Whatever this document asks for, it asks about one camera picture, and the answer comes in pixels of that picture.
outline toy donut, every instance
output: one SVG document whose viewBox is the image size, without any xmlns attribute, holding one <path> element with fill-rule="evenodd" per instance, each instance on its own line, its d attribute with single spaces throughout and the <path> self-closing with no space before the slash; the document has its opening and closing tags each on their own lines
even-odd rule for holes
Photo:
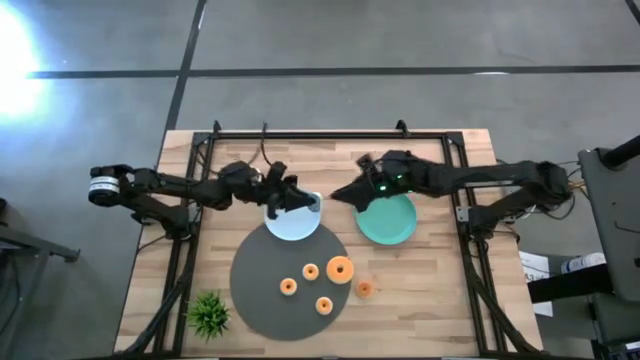
<svg viewBox="0 0 640 360">
<path fill-rule="evenodd" d="M 329 315 L 333 310 L 333 301 L 328 297 L 321 297 L 316 300 L 316 311 L 320 315 Z"/>
<path fill-rule="evenodd" d="M 336 284 L 346 284 L 353 278 L 353 263 L 346 256 L 336 256 L 327 263 L 327 276 Z"/>
<path fill-rule="evenodd" d="M 302 268 L 302 276 L 309 281 L 317 279 L 319 273 L 320 270 L 316 264 L 307 264 Z"/>
<path fill-rule="evenodd" d="M 356 286 L 356 295 L 360 299 L 366 299 L 373 295 L 373 284 L 369 281 L 361 280 Z"/>
<path fill-rule="evenodd" d="M 298 284 L 291 278 L 286 278 L 280 282 L 280 292 L 285 296 L 291 296 L 295 294 L 298 289 Z"/>
</svg>

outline wooden table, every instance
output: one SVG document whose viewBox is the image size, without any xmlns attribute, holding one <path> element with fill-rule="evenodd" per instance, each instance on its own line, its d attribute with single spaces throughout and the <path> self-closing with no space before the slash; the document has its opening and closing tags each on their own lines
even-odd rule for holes
<svg viewBox="0 0 640 360">
<path fill-rule="evenodd" d="M 495 164 L 487 130 L 460 131 L 464 134 L 471 166 Z M 193 131 L 167 133 L 158 171 L 184 176 L 192 134 Z M 247 161 L 256 145 L 256 141 L 216 141 L 212 168 L 219 169 L 236 160 Z M 195 337 L 193 329 L 188 328 L 183 356 L 426 357 L 478 353 L 450 198 L 431 199 L 410 194 L 418 212 L 417 229 L 408 241 L 393 247 L 376 245 L 365 238 L 355 224 L 351 207 L 328 198 L 328 194 L 359 173 L 355 164 L 358 157 L 371 152 L 377 158 L 388 149 L 411 150 L 418 157 L 444 161 L 441 144 L 434 140 L 309 141 L 295 140 L 294 132 L 291 140 L 268 140 L 265 144 L 270 160 L 287 164 L 288 173 L 298 175 L 300 187 L 325 196 L 322 223 L 344 243 L 355 264 L 356 279 L 373 279 L 377 288 L 375 295 L 363 301 L 352 292 L 336 321 L 307 339 L 282 342 L 262 337 L 249 329 L 233 309 L 229 272 L 242 240 L 263 222 L 263 211 L 255 204 L 240 202 L 223 212 L 206 209 L 191 298 L 205 290 L 219 290 L 231 308 L 232 318 L 229 332 L 209 343 Z M 262 157 L 253 166 L 263 173 L 268 170 Z M 499 198 L 500 191 L 476 190 L 476 194 L 478 202 L 486 204 Z M 161 198 L 169 204 L 178 202 Z M 142 234 L 141 244 L 160 235 L 159 226 L 148 227 Z M 490 245 L 498 301 L 525 338 L 541 349 L 517 245 L 509 234 L 496 234 Z M 158 309 L 170 248 L 170 241 L 160 241 L 138 255 L 116 350 L 131 344 Z M 491 346 L 493 336 L 488 311 L 482 306 L 490 349 L 495 349 Z M 169 322 L 166 344 L 171 344 L 174 325 L 175 313 Z"/>
</svg>

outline green plant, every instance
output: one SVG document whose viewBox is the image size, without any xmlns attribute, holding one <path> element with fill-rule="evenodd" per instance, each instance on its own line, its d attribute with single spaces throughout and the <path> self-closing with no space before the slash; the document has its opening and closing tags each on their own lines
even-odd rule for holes
<svg viewBox="0 0 640 360">
<path fill-rule="evenodd" d="M 229 309 L 219 294 L 210 291 L 200 294 L 195 302 L 189 304 L 187 319 L 189 326 L 196 328 L 196 335 L 209 341 L 210 338 L 222 336 L 222 330 L 227 330 Z"/>
</svg>

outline concrete floor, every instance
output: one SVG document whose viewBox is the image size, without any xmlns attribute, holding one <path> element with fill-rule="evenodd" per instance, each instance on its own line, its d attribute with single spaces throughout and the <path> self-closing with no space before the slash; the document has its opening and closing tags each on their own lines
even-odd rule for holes
<svg viewBox="0 0 640 360">
<path fill-rule="evenodd" d="M 176 85 L 20 80 L 15 69 L 179 69 L 196 2 L 0 1 L 0 46 L 13 46 L 0 58 L 0 197 L 12 226 L 82 249 L 75 264 L 50 262 L 14 358 L 111 352 L 140 227 L 124 209 L 87 201 L 88 171 L 153 167 Z M 640 64 L 639 39 L 624 0 L 210 0 L 192 68 Z M 637 135 L 639 100 L 640 73 L 190 79 L 177 128 L 404 119 L 489 128 L 504 160 L 559 162 Z M 524 251 L 599 249 L 581 197 L 567 220 L 531 216 L 518 229 Z M 590 355 L 541 330 L 552 353 Z"/>
</svg>

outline bright light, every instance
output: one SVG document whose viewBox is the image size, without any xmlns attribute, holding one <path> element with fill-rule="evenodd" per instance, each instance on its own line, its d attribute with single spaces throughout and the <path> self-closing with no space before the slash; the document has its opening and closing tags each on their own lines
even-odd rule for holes
<svg viewBox="0 0 640 360">
<path fill-rule="evenodd" d="M 0 115 L 30 113 L 37 105 L 42 82 L 27 80 L 26 75 L 38 69 L 38 61 L 17 12 L 5 4 L 0 4 L 0 49 Z"/>
</svg>

